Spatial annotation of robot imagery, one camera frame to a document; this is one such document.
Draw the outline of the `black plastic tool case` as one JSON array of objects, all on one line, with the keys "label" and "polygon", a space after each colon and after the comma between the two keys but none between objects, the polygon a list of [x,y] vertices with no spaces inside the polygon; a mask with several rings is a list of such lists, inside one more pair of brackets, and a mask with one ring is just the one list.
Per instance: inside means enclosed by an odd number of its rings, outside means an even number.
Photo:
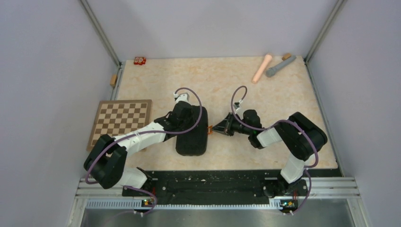
[{"label": "black plastic tool case", "polygon": [[208,111],[202,107],[201,119],[191,131],[176,136],[176,152],[181,156],[201,156],[208,142]]}]

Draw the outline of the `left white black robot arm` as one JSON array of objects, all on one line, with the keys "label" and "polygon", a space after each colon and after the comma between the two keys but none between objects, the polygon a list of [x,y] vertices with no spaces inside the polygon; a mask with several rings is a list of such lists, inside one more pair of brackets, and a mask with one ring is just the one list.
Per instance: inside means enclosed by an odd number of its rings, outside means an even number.
[{"label": "left white black robot arm", "polygon": [[196,112],[193,105],[179,101],[167,115],[144,128],[116,137],[102,135],[84,162],[86,183],[99,184],[104,189],[131,186],[139,195],[149,194],[149,177],[138,168],[126,168],[126,159],[151,145],[190,132],[201,120],[202,112],[202,106]]}]

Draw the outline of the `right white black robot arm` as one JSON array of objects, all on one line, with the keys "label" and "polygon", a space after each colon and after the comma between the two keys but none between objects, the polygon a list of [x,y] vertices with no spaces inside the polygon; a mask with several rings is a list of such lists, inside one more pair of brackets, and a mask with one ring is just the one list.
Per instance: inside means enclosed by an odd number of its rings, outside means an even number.
[{"label": "right white black robot arm", "polygon": [[310,167],[307,161],[310,157],[317,156],[317,152],[328,141],[323,130],[300,112],[292,114],[287,120],[280,120],[268,130],[262,127],[261,120],[253,109],[244,111],[242,119],[237,114],[229,113],[211,129],[227,136],[235,133],[247,135],[250,144],[257,149],[278,142],[286,145],[290,151],[288,160],[277,179],[268,181],[264,189],[269,198],[290,195],[297,188],[304,170]]}]

